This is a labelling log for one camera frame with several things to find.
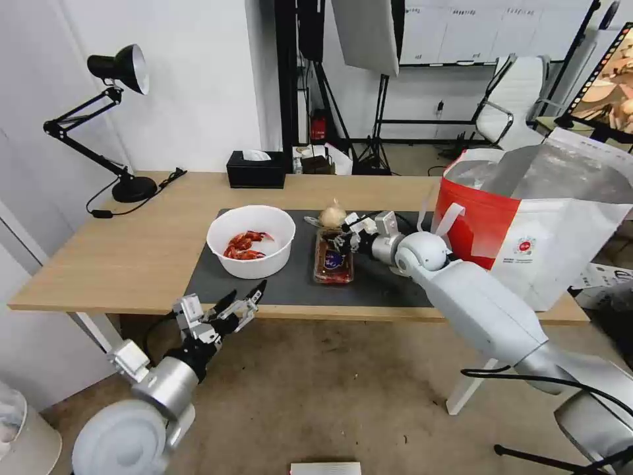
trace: lamp shade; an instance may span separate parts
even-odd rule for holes
[[[147,64],[143,52],[136,44],[124,47],[115,56],[90,56],[88,70],[102,80],[120,80],[140,94],[147,94],[150,90]]]

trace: wooden table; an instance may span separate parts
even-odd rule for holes
[[[167,173],[146,175],[161,181]],[[167,313],[184,294],[209,224],[220,209],[262,204],[320,210],[335,197],[349,211],[418,211],[427,196],[429,208],[435,207],[437,185],[436,177],[289,175],[282,190],[231,189],[226,174],[190,172],[129,215],[89,219],[11,300],[9,307],[75,312],[104,350],[109,351],[121,342],[121,337],[105,313]],[[109,204],[110,209],[118,211],[132,206]],[[327,305],[261,305],[257,317],[444,321],[434,308]],[[552,310],[540,313],[539,318],[544,325],[588,322],[567,294]],[[460,387],[451,396],[461,404],[460,408],[469,391],[474,391],[473,386],[470,383]]]

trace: white plastic bag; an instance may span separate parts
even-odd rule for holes
[[[633,159],[562,129],[506,153],[467,150],[444,173],[433,230],[456,205],[442,223],[453,252],[548,310],[630,213]]]
[[[9,452],[26,417],[22,394],[0,381],[0,460]]]

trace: white chair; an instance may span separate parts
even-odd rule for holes
[[[473,116],[477,132],[502,150],[538,145],[545,138],[530,129],[528,114],[541,99],[549,72],[546,57],[500,57],[495,75]]]

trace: crayfish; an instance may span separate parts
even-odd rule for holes
[[[240,233],[229,241],[229,244],[224,251],[224,257],[229,259],[238,259],[240,261],[250,261],[252,259],[260,259],[265,257],[266,254],[251,249],[254,241],[262,241],[269,239],[274,241],[272,236],[268,233],[246,231]]]

